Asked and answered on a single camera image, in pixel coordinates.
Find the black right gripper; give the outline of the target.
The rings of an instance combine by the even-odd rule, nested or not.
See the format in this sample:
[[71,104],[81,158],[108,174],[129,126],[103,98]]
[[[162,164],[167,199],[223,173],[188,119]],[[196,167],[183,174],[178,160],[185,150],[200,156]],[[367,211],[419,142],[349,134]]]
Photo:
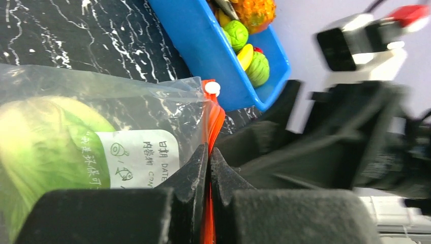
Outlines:
[[301,86],[288,80],[269,109],[216,140],[228,165],[241,166],[239,174],[256,188],[373,188],[430,215],[430,111],[409,116],[401,105],[407,89],[400,85],[338,84],[312,95],[304,133],[324,136],[279,149],[288,141]]

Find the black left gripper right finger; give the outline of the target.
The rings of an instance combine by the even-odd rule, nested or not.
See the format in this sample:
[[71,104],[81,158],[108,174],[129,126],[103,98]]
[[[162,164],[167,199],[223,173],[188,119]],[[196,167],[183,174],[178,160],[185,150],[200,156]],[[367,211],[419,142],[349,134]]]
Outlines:
[[216,243],[380,243],[362,201],[345,190],[257,190],[215,148],[210,159]]

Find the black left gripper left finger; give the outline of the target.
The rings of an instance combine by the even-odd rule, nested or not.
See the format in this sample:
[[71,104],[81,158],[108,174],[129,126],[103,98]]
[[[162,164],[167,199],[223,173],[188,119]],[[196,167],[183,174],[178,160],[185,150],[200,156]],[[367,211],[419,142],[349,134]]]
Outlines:
[[17,243],[200,243],[208,147],[153,189],[57,190],[27,217]]

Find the clear orange zip top bag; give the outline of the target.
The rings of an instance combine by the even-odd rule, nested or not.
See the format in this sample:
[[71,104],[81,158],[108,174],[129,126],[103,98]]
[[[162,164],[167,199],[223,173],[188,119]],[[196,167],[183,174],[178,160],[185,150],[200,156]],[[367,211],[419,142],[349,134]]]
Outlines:
[[[98,132],[98,137],[109,188],[114,189],[155,188],[184,166],[198,146],[212,147],[225,119],[219,92],[218,83],[199,77],[153,84],[87,71],[1,64],[1,106],[32,97],[67,97],[111,123],[114,131]],[[13,242],[2,214],[1,242]]]

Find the green toy lettuce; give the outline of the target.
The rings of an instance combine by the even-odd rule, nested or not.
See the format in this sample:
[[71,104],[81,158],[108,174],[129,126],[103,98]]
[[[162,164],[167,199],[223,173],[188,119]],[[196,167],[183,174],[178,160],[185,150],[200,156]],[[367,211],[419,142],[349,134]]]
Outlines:
[[110,187],[98,132],[113,131],[96,110],[67,97],[1,106],[1,214],[9,241],[46,192]]

